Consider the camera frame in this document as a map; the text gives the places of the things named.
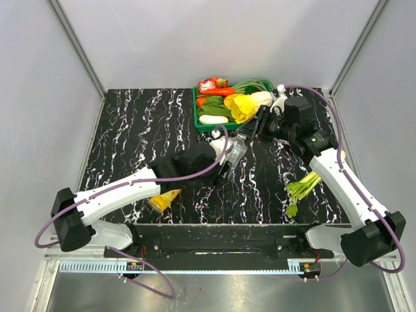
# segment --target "white radish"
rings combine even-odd
[[[216,125],[228,123],[228,118],[224,116],[202,115],[199,119],[200,123],[203,125]]]

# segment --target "celery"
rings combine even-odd
[[[289,218],[293,218],[298,214],[298,206],[296,204],[304,199],[320,180],[320,176],[312,171],[299,182],[292,182],[286,186],[289,202],[291,203],[286,209],[286,214]]]
[[[293,218],[298,214],[298,206],[296,204],[288,206],[286,213],[289,218]]]

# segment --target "metal floor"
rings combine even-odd
[[[336,266],[324,263],[322,276]],[[113,311],[394,311],[380,271],[348,265],[337,277],[304,283],[297,276],[169,275],[177,298],[167,300],[116,276],[59,273],[49,312]],[[168,291],[160,277],[138,280]]]

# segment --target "yellow package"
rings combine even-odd
[[[154,196],[149,199],[149,206],[152,207],[154,211],[163,213],[180,192],[181,190],[170,190],[164,194]]]

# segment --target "ruler strip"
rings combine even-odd
[[[163,274],[233,274],[233,275],[288,275],[303,274],[297,261],[287,261],[288,270],[164,270]],[[65,260],[59,265],[62,273],[113,273],[113,274],[138,274],[142,273],[142,265],[134,261],[85,261]],[[156,274],[153,270],[145,270],[143,273]]]

